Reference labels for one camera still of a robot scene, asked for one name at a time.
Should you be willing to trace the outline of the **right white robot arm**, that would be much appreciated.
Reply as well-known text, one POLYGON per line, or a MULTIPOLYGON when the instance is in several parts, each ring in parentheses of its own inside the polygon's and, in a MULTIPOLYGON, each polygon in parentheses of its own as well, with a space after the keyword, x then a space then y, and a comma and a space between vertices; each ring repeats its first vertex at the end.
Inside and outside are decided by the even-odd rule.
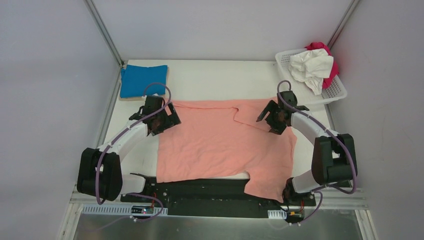
POLYGON ((307 193, 324 187, 336 187, 338 182, 357 178, 355 144, 350 134, 340 134, 326 128, 314 118, 309 109, 298 105, 293 91, 277 93, 278 100, 270 100, 257 118, 265 120, 270 132, 281 135, 292 127, 301 132, 313 145, 311 168, 286 181, 282 192, 285 202, 298 201, 307 193))

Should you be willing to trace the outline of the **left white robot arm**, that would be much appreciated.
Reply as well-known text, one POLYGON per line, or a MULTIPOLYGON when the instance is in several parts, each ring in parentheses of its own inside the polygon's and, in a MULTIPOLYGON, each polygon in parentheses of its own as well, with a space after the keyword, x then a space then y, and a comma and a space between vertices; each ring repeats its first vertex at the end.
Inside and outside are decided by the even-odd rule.
POLYGON ((148 95, 137 112, 111 140, 97 148, 86 148, 80 158, 76 189, 93 196, 98 204, 114 201, 120 195, 141 193, 146 178, 138 173, 124 174, 122 161, 142 140, 179 125, 181 120, 171 100, 148 95))

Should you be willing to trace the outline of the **salmon pink t shirt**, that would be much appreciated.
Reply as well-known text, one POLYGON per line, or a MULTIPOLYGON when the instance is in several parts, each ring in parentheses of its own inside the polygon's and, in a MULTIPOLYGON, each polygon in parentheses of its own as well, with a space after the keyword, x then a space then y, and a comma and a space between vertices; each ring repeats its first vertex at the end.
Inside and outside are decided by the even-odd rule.
POLYGON ((291 128, 270 132, 257 121, 268 99, 174 101, 181 123, 159 134, 159 183, 247 173, 244 192, 283 201, 297 137, 291 128))

